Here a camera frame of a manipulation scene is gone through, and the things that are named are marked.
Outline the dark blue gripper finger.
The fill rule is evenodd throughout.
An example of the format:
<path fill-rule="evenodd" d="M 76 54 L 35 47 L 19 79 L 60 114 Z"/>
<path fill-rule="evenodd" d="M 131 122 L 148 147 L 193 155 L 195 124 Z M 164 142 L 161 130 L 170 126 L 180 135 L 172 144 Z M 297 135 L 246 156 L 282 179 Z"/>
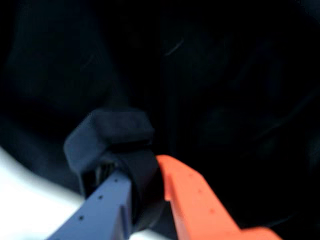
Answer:
<path fill-rule="evenodd" d="M 117 170 L 48 239 L 128 240 L 132 227 L 132 183 Z"/>

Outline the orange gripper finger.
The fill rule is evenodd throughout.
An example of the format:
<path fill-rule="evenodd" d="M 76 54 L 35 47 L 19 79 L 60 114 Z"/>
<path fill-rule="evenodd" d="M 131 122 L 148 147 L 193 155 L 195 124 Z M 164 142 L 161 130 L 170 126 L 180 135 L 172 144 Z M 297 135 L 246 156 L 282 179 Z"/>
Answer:
<path fill-rule="evenodd" d="M 266 227 L 240 229 L 205 178 L 181 161 L 158 155 L 164 199 L 180 240 L 278 240 Z"/>

